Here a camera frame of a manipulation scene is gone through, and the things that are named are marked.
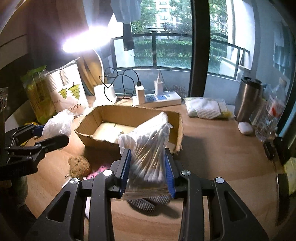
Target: black lid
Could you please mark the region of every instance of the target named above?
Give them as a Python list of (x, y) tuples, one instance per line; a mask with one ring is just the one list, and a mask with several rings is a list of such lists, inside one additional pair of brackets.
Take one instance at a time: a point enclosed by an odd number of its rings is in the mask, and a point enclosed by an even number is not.
[(247, 85), (250, 85), (256, 89), (260, 89), (261, 88), (261, 81), (251, 78), (251, 77), (243, 77), (242, 78), (242, 82), (246, 83)]

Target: clear plastic bottle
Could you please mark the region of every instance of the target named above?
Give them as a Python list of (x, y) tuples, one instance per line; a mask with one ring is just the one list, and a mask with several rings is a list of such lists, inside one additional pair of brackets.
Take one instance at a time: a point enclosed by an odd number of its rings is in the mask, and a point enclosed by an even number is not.
[(264, 108), (260, 114), (255, 135), (262, 142), (275, 130), (279, 118), (284, 111), (286, 103), (286, 85), (287, 82), (280, 78), (279, 85), (271, 91), (266, 108)]

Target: metal railing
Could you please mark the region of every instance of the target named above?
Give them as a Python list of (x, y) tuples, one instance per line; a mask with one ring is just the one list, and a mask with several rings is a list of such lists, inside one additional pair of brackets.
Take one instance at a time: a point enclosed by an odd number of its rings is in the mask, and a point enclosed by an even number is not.
[[(156, 37), (157, 36), (177, 36), (177, 37), (189, 37), (192, 38), (191, 34), (176, 34), (176, 33), (157, 33), (157, 32), (152, 32), (152, 33), (144, 33), (144, 34), (133, 34), (133, 38), (135, 37), (151, 37), (152, 40), (152, 61), (153, 61), (153, 66), (133, 66), (134, 69), (170, 69), (170, 70), (184, 70), (188, 71), (190, 68), (180, 68), (180, 67), (174, 67), (174, 66), (160, 66), (157, 65), (157, 47), (156, 47)], [(115, 46), (114, 46), (114, 41), (118, 39), (123, 39), (123, 37), (116, 37), (112, 38), (110, 40), (110, 46), (111, 46), (111, 56), (112, 56), (112, 62), (113, 62), (113, 67), (115, 69), (126, 69), (131, 66), (125, 66), (125, 67), (117, 67), (117, 60), (116, 60), (116, 53), (115, 53)], [(234, 44), (230, 44), (221, 40), (217, 39), (210, 39), (212, 42), (220, 43), (222, 45), (227, 45), (232, 47), (231, 53), (233, 52), (234, 49), (237, 49), (237, 58), (236, 58), (236, 63), (235, 63), (235, 71), (234, 71), (234, 76), (229, 76), (229, 75), (224, 75), (224, 74), (219, 74), (219, 73), (214, 73), (214, 72), (208, 72), (209, 74), (216, 75), (216, 76), (221, 76), (229, 79), (236, 79), (237, 72), (238, 72), (238, 67), (239, 67), (239, 59), (241, 56), (241, 51), (242, 51), (242, 58), (244, 57), (244, 53), (250, 54), (249, 50), (246, 50), (244, 48), (241, 48), (239, 46), (236, 46)]]

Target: glowing light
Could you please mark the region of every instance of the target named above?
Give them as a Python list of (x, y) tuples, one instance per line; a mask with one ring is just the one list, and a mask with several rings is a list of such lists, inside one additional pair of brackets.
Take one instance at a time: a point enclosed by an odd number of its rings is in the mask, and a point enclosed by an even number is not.
[(78, 36), (69, 38), (63, 45), (67, 53), (82, 52), (95, 49), (107, 44), (110, 34), (105, 27), (91, 27), (88, 31)]

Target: power strip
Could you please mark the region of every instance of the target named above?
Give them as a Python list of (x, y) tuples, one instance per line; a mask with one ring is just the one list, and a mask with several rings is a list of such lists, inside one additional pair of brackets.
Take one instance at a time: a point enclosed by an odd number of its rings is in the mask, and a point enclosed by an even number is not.
[(145, 95), (145, 103), (139, 104), (137, 96), (133, 96), (133, 106), (143, 106), (148, 108), (158, 108), (164, 106), (181, 104), (181, 97), (175, 92), (166, 92), (163, 95), (156, 94)]

